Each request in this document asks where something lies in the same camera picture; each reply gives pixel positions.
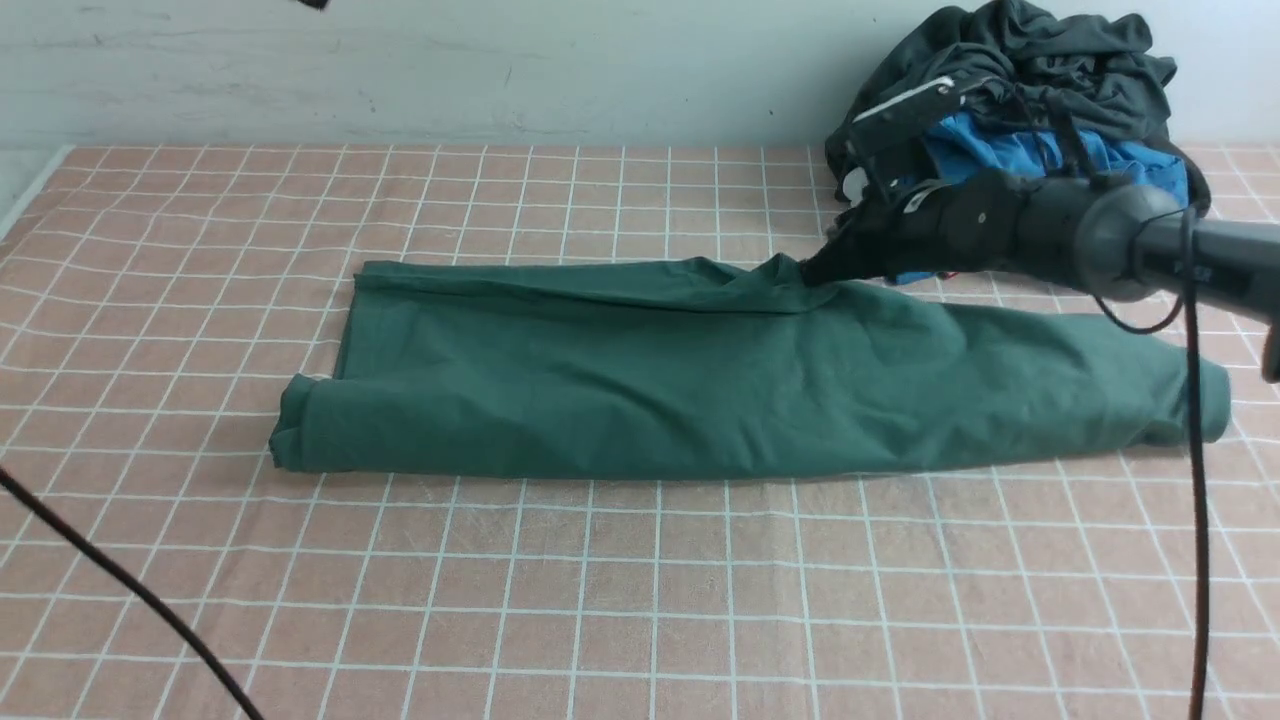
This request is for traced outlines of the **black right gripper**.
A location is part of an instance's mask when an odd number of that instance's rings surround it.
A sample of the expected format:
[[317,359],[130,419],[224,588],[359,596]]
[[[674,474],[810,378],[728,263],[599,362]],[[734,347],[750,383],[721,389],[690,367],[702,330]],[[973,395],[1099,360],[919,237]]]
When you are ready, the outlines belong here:
[[835,237],[797,264],[808,287],[896,281],[911,273],[978,272],[1012,258],[1030,179],[980,170],[957,184],[929,184],[891,205],[865,201]]

